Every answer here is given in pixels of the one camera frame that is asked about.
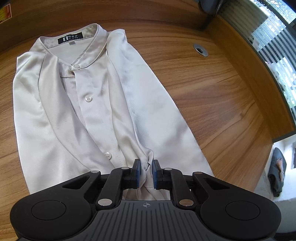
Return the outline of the frosted glass partition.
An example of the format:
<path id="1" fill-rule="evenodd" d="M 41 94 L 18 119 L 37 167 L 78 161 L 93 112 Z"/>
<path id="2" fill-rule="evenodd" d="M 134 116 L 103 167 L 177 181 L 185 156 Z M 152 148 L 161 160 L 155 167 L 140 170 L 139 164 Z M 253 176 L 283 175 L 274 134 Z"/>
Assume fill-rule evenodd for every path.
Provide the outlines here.
<path id="1" fill-rule="evenodd" d="M 226 1 L 219 15 L 265 62 L 295 119 L 295 35 L 271 7 L 267 1 Z"/>

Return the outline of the red yellow sticker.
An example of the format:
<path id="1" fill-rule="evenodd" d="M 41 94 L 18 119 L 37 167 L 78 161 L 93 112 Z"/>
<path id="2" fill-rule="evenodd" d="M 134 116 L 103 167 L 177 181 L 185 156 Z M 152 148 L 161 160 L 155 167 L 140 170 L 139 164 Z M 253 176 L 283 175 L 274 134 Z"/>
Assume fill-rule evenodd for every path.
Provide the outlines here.
<path id="1" fill-rule="evenodd" d="M 3 23 L 11 18 L 11 4 L 6 4 L 0 9 L 0 23 Z"/>

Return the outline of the white satin shirt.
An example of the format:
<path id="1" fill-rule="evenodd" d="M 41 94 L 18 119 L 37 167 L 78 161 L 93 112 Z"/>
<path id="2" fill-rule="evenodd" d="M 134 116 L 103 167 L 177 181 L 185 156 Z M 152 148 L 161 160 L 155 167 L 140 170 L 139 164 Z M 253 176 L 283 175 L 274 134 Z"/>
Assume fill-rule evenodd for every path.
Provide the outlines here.
<path id="1" fill-rule="evenodd" d="M 30 193 L 93 170 L 141 162 L 134 200 L 165 200 L 152 161 L 190 175 L 212 170 L 179 109 L 125 31 L 98 24 L 39 37 L 16 60 L 18 153 Z"/>

